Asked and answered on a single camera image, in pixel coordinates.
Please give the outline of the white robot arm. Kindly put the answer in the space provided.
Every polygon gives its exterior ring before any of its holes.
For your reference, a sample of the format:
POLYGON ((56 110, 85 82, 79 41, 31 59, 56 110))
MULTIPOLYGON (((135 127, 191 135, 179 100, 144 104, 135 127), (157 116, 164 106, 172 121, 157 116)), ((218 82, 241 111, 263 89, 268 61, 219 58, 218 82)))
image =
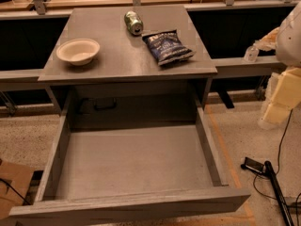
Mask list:
POLYGON ((263 51, 274 49, 277 60, 287 67, 281 74, 271 76, 261 108, 259 126, 271 129, 282 124, 301 103, 301 2, 279 27, 254 45, 263 51))

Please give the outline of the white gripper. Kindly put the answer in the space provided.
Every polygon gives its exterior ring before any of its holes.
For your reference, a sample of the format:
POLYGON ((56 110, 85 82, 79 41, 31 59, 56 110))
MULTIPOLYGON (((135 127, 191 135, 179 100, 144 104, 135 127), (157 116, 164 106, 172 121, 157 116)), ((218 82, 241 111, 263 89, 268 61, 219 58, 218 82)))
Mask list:
POLYGON ((258 125, 268 130, 283 123, 301 103, 301 69, 290 67, 280 76, 272 73, 264 95, 258 125))

